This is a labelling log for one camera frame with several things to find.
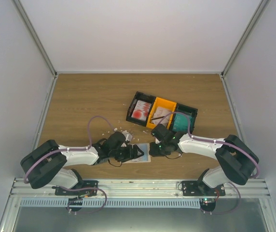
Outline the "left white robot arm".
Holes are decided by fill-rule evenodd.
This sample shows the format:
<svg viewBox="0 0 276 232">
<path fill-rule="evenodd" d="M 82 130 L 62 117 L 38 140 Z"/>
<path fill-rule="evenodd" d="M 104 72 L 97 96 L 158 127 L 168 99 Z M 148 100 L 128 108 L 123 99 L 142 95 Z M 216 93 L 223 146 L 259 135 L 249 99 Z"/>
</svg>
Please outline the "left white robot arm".
<svg viewBox="0 0 276 232">
<path fill-rule="evenodd" d="M 115 159 L 125 163 L 145 155 L 138 145 L 130 144 L 131 134 L 126 132 L 113 133 L 89 146 L 68 147 L 58 145 L 55 140 L 48 140 L 31 153 L 26 155 L 20 165 L 25 172 L 24 183 L 33 189 L 48 184 L 62 186 L 72 195 L 83 190 L 79 173 L 65 167 L 74 165 L 94 166 Z"/>
</svg>

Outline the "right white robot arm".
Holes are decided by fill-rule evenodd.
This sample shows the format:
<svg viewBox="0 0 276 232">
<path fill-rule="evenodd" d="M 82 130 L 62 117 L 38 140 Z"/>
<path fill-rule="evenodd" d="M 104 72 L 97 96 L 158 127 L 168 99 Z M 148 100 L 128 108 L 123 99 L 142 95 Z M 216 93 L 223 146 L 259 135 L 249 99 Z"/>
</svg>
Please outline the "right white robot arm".
<svg viewBox="0 0 276 232">
<path fill-rule="evenodd" d="M 222 184 L 232 182 L 245 185 L 249 178 L 255 178 L 259 172 L 259 158 L 235 135 L 227 138 L 211 139 L 194 136 L 185 132 L 172 132 L 164 125 L 157 125 L 151 131 L 156 139 L 150 143 L 149 154 L 152 157 L 193 153 L 218 161 L 219 166 L 206 169 L 196 181 L 201 195 L 211 195 Z"/>
</svg>

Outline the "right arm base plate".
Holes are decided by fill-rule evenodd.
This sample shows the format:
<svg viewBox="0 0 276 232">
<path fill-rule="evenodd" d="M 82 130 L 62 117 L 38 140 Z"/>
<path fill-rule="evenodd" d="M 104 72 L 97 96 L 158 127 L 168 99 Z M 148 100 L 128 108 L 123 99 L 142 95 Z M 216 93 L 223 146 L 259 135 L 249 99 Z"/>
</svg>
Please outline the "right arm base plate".
<svg viewBox="0 0 276 232">
<path fill-rule="evenodd" d="M 216 208 L 216 202 L 221 196 L 225 196 L 224 185 L 218 185 L 210 188 L 202 181 L 181 181 L 177 184 L 177 189 L 182 191 L 183 196 L 197 197 L 200 209 L 203 212 L 213 213 Z"/>
</svg>

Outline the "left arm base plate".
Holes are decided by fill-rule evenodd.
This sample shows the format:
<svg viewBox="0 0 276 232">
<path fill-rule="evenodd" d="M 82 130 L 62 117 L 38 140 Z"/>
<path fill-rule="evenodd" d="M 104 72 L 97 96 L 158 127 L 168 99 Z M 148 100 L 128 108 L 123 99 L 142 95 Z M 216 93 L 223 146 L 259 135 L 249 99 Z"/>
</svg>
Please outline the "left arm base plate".
<svg viewBox="0 0 276 232">
<path fill-rule="evenodd" d="M 56 196 L 69 196 L 68 209 L 71 213 L 77 213 L 82 209 L 83 199 L 87 197 L 93 197 L 97 195 L 97 190 L 94 188 L 98 187 L 97 180 L 83 180 L 76 184 L 71 191 L 65 190 L 60 186 L 54 186 L 52 189 L 55 190 Z"/>
</svg>

